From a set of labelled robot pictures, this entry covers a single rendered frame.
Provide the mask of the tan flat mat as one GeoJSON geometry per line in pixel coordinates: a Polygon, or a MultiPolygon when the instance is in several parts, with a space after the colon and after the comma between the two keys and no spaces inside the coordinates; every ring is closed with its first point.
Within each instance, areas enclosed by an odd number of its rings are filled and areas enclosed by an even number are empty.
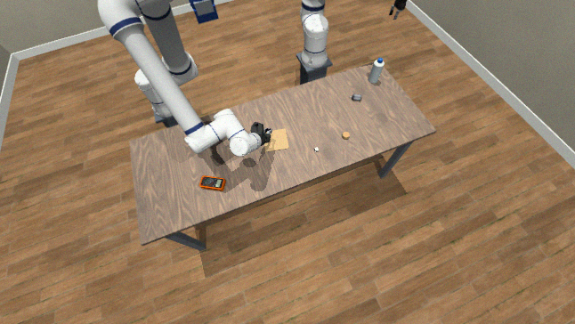
{"type": "Polygon", "coordinates": [[[264,148],[265,152],[289,149],[286,128],[273,130],[271,134],[271,139],[268,143],[264,144],[264,148]]]}

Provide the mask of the orange digital multimeter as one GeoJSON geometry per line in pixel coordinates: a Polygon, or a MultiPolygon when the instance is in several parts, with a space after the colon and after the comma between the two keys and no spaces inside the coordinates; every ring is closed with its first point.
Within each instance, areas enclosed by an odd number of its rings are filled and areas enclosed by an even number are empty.
{"type": "Polygon", "coordinates": [[[202,189],[223,191],[225,183],[226,181],[224,178],[203,175],[199,186],[202,189]]]}

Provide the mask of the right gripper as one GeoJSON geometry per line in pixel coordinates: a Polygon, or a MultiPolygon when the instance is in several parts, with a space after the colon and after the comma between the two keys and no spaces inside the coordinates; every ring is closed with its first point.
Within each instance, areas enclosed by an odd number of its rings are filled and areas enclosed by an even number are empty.
{"type": "Polygon", "coordinates": [[[253,134],[254,136],[256,136],[257,140],[258,140],[258,147],[257,149],[260,148],[260,146],[264,145],[265,143],[268,143],[271,139],[271,134],[272,134],[272,129],[270,131],[267,131],[268,128],[263,128],[263,124],[258,123],[258,122],[254,122],[251,126],[251,134],[253,134]]]}

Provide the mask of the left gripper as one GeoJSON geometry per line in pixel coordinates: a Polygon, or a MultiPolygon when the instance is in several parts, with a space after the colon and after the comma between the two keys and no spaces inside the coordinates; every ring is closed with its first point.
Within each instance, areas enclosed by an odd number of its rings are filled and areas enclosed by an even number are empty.
{"type": "Polygon", "coordinates": [[[398,11],[396,11],[395,16],[393,18],[394,20],[397,20],[399,12],[402,12],[405,9],[406,2],[407,2],[407,0],[395,0],[394,5],[391,6],[392,8],[391,8],[391,11],[389,13],[389,15],[393,14],[394,7],[396,7],[398,9],[398,11]]]}

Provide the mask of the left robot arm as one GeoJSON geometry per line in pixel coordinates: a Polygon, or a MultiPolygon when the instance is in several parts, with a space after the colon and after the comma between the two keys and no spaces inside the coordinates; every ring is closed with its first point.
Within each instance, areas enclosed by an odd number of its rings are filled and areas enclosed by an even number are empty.
{"type": "Polygon", "coordinates": [[[302,0],[300,18],[304,31],[304,50],[301,61],[310,68],[323,66],[328,58],[326,53],[328,20],[324,17],[325,1],[302,0]]]}

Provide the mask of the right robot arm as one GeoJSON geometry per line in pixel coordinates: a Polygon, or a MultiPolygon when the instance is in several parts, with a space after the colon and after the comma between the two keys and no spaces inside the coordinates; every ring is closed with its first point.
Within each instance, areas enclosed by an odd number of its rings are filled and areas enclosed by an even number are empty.
{"type": "Polygon", "coordinates": [[[170,6],[172,1],[98,0],[98,10],[109,33],[124,45],[140,68],[134,81],[154,112],[160,117],[173,116],[187,135],[184,140],[196,154],[227,137],[231,152],[238,157],[246,156],[257,149],[258,140],[246,132],[233,112],[224,109],[205,126],[179,87],[197,77],[198,68],[183,49],[170,6]],[[145,36],[141,14],[163,55],[162,60],[145,36]]]}

